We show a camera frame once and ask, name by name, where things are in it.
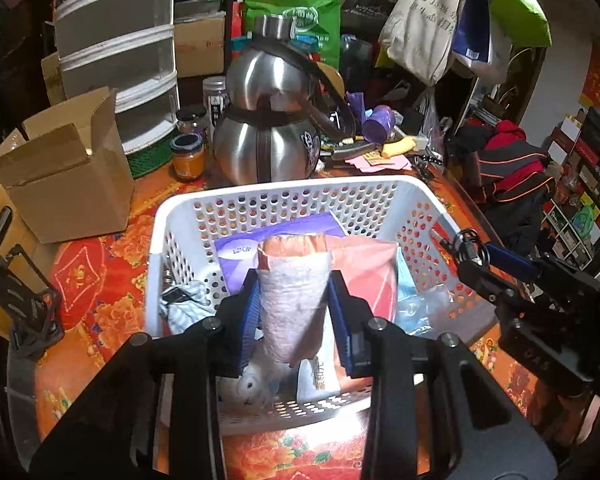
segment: cable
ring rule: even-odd
[[[453,241],[454,260],[456,265],[467,260],[473,260],[482,267],[489,268],[491,261],[487,247],[480,240],[480,235],[475,229],[463,229]]]

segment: wall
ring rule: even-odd
[[[520,121],[529,143],[539,146],[565,114],[580,109],[580,94],[589,69],[591,40],[562,24],[552,23],[554,46],[544,64],[525,115]]]

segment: green shopping bag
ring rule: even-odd
[[[490,0],[489,10],[516,47],[551,46],[549,23],[537,0]]]
[[[318,39],[320,58],[336,70],[340,63],[340,0],[244,0],[244,28],[253,31],[256,16],[296,18],[296,34]]]

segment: green tray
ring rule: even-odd
[[[141,176],[145,176],[169,162],[171,160],[170,142],[177,133],[178,129],[174,128],[171,133],[161,138],[155,144],[139,152],[127,155],[126,160],[129,163],[129,168],[131,168],[132,177],[140,178]]]

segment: metal bolt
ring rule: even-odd
[[[445,332],[440,336],[440,341],[449,348],[455,348],[460,344],[460,338],[451,332]]]
[[[131,346],[142,346],[143,344],[147,343],[149,339],[150,338],[148,334],[145,334],[144,332],[138,332],[129,338],[129,344]]]
[[[222,322],[217,317],[210,316],[202,320],[202,326],[207,330],[218,330],[222,326]]]
[[[381,332],[387,326],[387,320],[383,317],[372,317],[367,324],[371,330],[378,330]]]

